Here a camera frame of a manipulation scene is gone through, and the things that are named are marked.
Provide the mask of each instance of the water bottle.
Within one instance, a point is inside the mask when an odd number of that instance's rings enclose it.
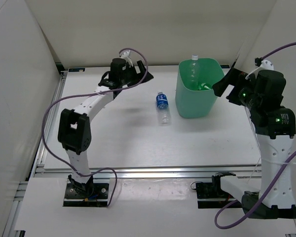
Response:
[[[187,68],[188,80],[186,80],[185,86],[190,90],[198,90],[199,76],[201,73],[201,65],[198,62],[198,56],[192,55],[190,64]]]
[[[158,110],[158,122],[160,125],[165,126],[170,124],[170,110],[168,99],[163,92],[159,91],[156,97],[157,110]]]

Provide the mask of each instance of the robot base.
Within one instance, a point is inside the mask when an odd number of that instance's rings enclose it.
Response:
[[[108,205],[109,184],[93,183],[93,193],[88,198],[80,196],[71,183],[67,183],[63,206],[106,207]]]

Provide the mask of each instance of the green bottle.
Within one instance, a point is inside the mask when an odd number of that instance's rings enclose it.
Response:
[[[212,86],[208,83],[198,84],[198,90],[212,90]]]

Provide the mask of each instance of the green plastic bin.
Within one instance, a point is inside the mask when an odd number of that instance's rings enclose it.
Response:
[[[212,58],[199,58],[201,64],[200,79],[210,85],[220,81],[224,74],[219,63]],[[217,97],[213,90],[189,90],[184,86],[187,80],[187,69],[190,60],[182,61],[179,64],[176,105],[180,116],[190,119],[206,116],[213,107]]]

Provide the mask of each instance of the blue bottle label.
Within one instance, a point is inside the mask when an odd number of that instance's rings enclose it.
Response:
[[[161,105],[161,104],[167,104],[168,105],[168,99],[167,99],[167,96],[165,94],[157,95],[156,100],[157,100],[157,107],[159,105]]]

